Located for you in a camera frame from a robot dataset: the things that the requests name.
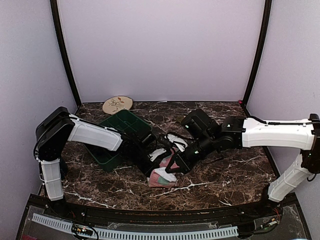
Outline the pink sock with green patches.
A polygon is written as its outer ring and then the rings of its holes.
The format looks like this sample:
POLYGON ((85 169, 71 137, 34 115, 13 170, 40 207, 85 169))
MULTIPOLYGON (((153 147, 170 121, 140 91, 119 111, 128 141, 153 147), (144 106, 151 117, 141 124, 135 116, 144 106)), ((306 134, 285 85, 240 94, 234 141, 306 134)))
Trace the pink sock with green patches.
POLYGON ((177 148, 165 150, 160 148, 151 153, 151 160, 156 161, 158 166, 152 170, 150 176, 147 178, 148 186, 150 188, 172 188, 176 185, 177 178, 174 173, 167 173, 166 167, 168 166, 172 156, 177 148))

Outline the green plastic divider tray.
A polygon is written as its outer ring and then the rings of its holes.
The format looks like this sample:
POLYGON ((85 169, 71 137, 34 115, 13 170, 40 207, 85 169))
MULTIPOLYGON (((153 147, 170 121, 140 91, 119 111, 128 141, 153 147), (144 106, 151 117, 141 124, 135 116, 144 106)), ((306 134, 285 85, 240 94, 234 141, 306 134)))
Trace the green plastic divider tray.
POLYGON ((129 160, 125 156, 127 134, 134 133, 142 138, 148 132, 152 132, 152 127, 142 117, 125 109, 106 118, 100 125, 106 127, 111 133, 120 134, 122 139, 119 148, 115 151, 88 143, 84 145, 105 172, 111 172, 123 161, 129 160))

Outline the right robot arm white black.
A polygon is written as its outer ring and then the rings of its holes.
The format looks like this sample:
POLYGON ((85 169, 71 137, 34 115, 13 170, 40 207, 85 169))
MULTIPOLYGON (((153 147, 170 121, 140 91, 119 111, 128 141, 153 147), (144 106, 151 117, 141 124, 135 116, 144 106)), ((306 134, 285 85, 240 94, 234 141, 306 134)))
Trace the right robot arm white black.
POLYGON ((194 142, 176 152, 165 168, 168 174, 189 173, 213 151, 251 147, 285 147, 300 152, 288 169, 269 184, 266 198, 255 205, 255 213, 266 217, 285 196, 311 175, 320 173, 320 119, 317 114, 292 121, 262 120, 255 116, 227 117, 222 124, 202 109, 191 111, 181 125, 194 142))

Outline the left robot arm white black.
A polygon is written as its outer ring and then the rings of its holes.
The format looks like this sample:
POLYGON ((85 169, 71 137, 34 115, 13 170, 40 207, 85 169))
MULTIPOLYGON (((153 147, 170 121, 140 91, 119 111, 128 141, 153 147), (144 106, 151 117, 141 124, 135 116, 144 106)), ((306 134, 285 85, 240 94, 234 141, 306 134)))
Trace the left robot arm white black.
POLYGON ((62 152, 67 142, 83 143, 95 150, 99 165, 120 158, 129 158, 146 176, 160 166, 161 151, 150 148, 157 141, 152 127, 129 110, 123 109, 101 124, 89 122, 58 107, 36 128, 33 157, 40 164, 41 181, 45 186, 51 210, 60 218, 67 218, 70 206, 62 199, 62 152))

